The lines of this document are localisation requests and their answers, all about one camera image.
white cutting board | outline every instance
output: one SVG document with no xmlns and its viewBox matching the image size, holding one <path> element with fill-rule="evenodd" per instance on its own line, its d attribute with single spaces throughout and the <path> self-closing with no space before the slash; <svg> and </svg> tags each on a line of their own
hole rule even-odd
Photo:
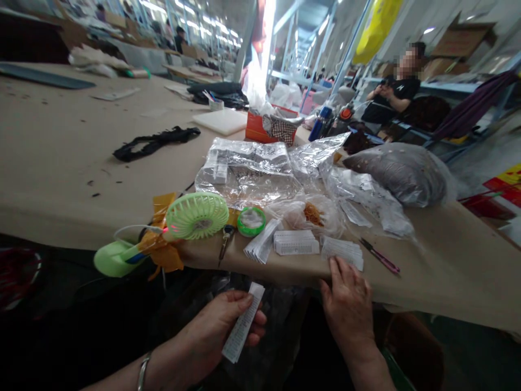
<svg viewBox="0 0 521 391">
<path fill-rule="evenodd" d="M 193 120 L 205 128 L 212 129 L 224 136 L 229 136 L 246 129 L 248 115 L 245 112 L 225 108 L 220 111 L 194 115 Z"/>
</svg>

hand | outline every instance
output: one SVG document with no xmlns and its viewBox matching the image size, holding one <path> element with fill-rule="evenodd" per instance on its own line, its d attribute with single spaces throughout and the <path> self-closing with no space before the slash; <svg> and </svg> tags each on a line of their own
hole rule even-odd
<svg viewBox="0 0 521 391">
<path fill-rule="evenodd" d="M 375 95 L 379 95 L 382 92 L 382 87 L 383 87 L 382 84 L 378 84 L 378 86 L 374 89 L 373 93 Z"/>
<path fill-rule="evenodd" d="M 188 349 L 185 368 L 190 385 L 199 383 L 220 363 L 223 357 L 221 352 L 230 331 L 252 302 L 253 296 L 244 291 L 221 293 L 176 336 Z M 266 333 L 263 326 L 267 321 L 266 315 L 258 310 L 245 346 L 256 346 L 259 343 Z"/>
<path fill-rule="evenodd" d="M 374 345 L 372 290 L 344 259 L 331 257 L 329 267 L 333 288 L 319 281 L 327 324 L 342 353 L 356 354 Z"/>
<path fill-rule="evenodd" d="M 383 96 L 385 99 L 390 99 L 392 96 L 394 96 L 394 91 L 389 86 L 382 86 L 382 90 L 380 91 L 380 95 Z"/>
</svg>

cup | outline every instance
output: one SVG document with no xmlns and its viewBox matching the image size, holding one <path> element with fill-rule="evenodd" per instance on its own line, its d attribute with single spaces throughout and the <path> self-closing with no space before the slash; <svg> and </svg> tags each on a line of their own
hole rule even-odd
<svg viewBox="0 0 521 391">
<path fill-rule="evenodd" d="M 215 102 L 213 100 L 209 100 L 210 111 L 219 111 L 224 110 L 224 102 L 220 99 L 216 99 Z"/>
</svg>

woman's left hand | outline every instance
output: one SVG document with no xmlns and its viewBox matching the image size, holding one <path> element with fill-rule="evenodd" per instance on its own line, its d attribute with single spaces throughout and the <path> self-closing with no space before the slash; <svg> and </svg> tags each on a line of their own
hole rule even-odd
<svg viewBox="0 0 521 391">
<path fill-rule="evenodd" d="M 222 359 L 222 350 L 237 318 L 253 303 L 244 291 L 219 294 L 175 337 L 187 349 L 185 368 L 189 383 L 197 384 L 209 375 Z M 257 310 L 245 346 L 256 346 L 266 333 L 268 319 Z"/>
</svg>

purple cloth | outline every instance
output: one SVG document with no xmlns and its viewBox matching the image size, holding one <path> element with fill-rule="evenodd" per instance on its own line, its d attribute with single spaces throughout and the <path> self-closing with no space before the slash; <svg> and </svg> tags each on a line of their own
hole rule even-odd
<svg viewBox="0 0 521 391">
<path fill-rule="evenodd" d="M 463 102 L 453 108 L 433 134 L 433 140 L 459 138 L 468 134 L 482 116 L 497 102 L 501 93 L 518 77 L 514 71 L 494 76 L 481 84 Z"/>
</svg>

